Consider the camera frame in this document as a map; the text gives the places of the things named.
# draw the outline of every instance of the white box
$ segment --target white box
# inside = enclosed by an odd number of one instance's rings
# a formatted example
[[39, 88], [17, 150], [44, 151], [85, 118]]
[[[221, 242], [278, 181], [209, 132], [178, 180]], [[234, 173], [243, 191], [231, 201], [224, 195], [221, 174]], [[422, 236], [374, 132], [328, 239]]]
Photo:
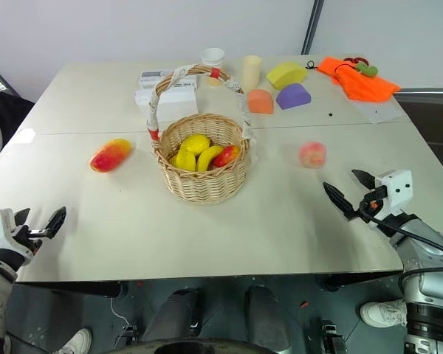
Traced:
[[[164, 77], [172, 70], [154, 70], [142, 72], [140, 75], [140, 90], [134, 92], [134, 100], [147, 119], [151, 93]], [[157, 106], [159, 122], [174, 122], [183, 117], [199, 113], [196, 101], [196, 77], [183, 77], [175, 86], [164, 91]]]

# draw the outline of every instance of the white wall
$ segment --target white wall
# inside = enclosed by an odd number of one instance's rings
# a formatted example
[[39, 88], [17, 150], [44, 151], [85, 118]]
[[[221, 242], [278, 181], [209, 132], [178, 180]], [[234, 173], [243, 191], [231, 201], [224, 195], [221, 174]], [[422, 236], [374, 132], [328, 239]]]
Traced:
[[313, 0], [0, 0], [0, 73], [36, 101], [79, 60], [301, 52]]
[[443, 87], [443, 0], [325, 0], [311, 53], [362, 52], [404, 88]]

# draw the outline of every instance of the orange cloth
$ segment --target orange cloth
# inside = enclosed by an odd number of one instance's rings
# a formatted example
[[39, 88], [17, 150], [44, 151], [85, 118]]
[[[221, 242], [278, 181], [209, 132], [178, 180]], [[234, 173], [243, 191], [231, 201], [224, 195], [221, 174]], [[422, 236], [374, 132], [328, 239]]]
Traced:
[[317, 70], [331, 76], [333, 83], [339, 83], [350, 100], [384, 102], [400, 90], [397, 85], [378, 76], [361, 74], [348, 61], [326, 57]]

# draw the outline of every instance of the red tape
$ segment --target red tape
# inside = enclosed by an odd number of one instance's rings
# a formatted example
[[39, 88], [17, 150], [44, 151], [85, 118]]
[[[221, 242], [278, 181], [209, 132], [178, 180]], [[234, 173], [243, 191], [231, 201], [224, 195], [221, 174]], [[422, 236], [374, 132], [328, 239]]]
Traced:
[[220, 77], [220, 69], [213, 67], [212, 72], [210, 73], [210, 77], [218, 79]]
[[149, 135], [151, 135], [151, 139], [153, 139], [155, 142], [159, 140], [159, 129], [152, 131], [151, 129], [148, 129]]

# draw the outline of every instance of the black cable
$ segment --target black cable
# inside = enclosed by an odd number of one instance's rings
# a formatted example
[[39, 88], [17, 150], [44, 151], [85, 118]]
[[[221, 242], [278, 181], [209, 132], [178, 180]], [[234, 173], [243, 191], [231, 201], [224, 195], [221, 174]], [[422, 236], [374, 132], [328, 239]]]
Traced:
[[13, 339], [19, 341], [20, 343], [22, 343], [23, 345], [26, 345], [27, 347], [29, 347], [29, 348], [31, 348], [31, 349], [37, 350], [37, 351], [39, 351], [40, 353], [43, 353], [43, 354], [49, 354], [49, 353], [48, 353], [46, 350], [44, 350], [43, 348], [40, 348], [40, 347], [35, 346], [34, 344], [28, 343], [27, 341], [21, 339], [20, 337], [15, 336], [15, 335], [14, 335], [13, 333], [11, 333], [11, 332], [8, 332], [8, 331], [7, 331], [7, 335], [9, 335], [9, 336], [12, 337]]
[[379, 220], [379, 219], [376, 219], [376, 218], [370, 216], [367, 212], [364, 211], [364, 203], [363, 203], [363, 202], [360, 203], [360, 209], [359, 209], [359, 211], [360, 211], [361, 215], [364, 216], [364, 218], [368, 219], [369, 221], [372, 221], [373, 223], [376, 223], [376, 224], [378, 224], [378, 225], [381, 225], [381, 226], [387, 227], [387, 228], [389, 228], [389, 229], [391, 229], [391, 230], [394, 230], [395, 232], [398, 232], [398, 233], [400, 233], [400, 234], [403, 234], [403, 235], [405, 235], [405, 236], [408, 236], [408, 237], [410, 237], [410, 238], [413, 238], [413, 239], [415, 239], [415, 240], [417, 240], [417, 241], [420, 241], [420, 242], [426, 243], [426, 244], [428, 244], [428, 245], [430, 245], [430, 246], [432, 246], [432, 247], [435, 247], [436, 249], [439, 249], [440, 251], [443, 252], [443, 246], [442, 246], [442, 245], [439, 245], [439, 244], [436, 243], [436, 242], [430, 241], [430, 240], [428, 240], [427, 238], [422, 237], [422, 236], [418, 236], [418, 235], [416, 235], [416, 234], [414, 234], [414, 233], [412, 233], [412, 232], [409, 232], [409, 231], [405, 231], [405, 230], [399, 229], [398, 227], [392, 226], [392, 225], [390, 225], [390, 224], [388, 224], [388, 223], [386, 223], [386, 222], [384, 222], [384, 221], [382, 221], [382, 220]]
[[437, 267], [437, 268], [425, 268], [425, 269], [414, 269], [412, 271], [406, 271], [399, 276], [399, 288], [400, 291], [404, 292], [404, 280], [406, 277], [410, 277], [412, 275], [417, 274], [424, 274], [424, 273], [436, 273], [436, 272], [443, 272], [443, 267]]

